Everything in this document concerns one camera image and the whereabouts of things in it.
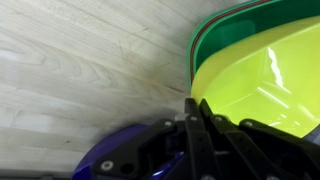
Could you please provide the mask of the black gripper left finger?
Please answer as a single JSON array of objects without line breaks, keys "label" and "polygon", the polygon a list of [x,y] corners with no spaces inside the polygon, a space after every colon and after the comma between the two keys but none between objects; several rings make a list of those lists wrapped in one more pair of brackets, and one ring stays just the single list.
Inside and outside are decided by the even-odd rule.
[{"label": "black gripper left finger", "polygon": [[200,120],[197,111],[197,105],[194,99],[187,98],[185,100],[186,129],[189,132],[196,131],[200,127]]}]

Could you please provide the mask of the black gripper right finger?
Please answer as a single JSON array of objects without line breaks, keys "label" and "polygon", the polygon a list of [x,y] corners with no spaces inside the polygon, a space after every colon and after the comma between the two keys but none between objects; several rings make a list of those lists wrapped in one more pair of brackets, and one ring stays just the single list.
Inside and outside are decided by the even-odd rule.
[{"label": "black gripper right finger", "polygon": [[205,99],[202,99],[199,105],[200,114],[204,121],[204,125],[207,129],[213,126],[211,119],[214,117],[214,113],[211,111],[209,104]]}]

